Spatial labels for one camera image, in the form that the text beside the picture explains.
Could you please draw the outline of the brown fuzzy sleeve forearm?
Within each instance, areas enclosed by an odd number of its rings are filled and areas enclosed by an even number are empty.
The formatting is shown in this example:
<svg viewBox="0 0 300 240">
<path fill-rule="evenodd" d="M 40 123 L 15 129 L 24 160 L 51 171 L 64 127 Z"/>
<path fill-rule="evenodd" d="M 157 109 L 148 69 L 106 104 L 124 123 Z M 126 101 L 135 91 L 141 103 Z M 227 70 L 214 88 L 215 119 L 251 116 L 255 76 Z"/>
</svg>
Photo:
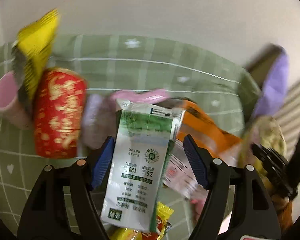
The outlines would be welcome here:
<svg viewBox="0 0 300 240">
<path fill-rule="evenodd" d="M 273 194 L 271 200 L 276 210 L 281 233 L 284 234 L 293 225 L 293 202 L 288 197 L 282 198 L 279 194 Z"/>
</svg>

